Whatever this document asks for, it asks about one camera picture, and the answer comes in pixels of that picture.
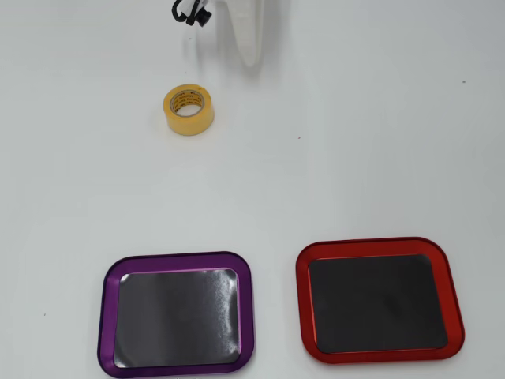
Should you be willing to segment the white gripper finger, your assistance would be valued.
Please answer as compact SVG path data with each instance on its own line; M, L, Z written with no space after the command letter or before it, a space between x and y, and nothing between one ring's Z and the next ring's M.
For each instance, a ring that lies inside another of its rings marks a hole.
M241 59L248 67L260 60L263 39L263 0L224 0Z

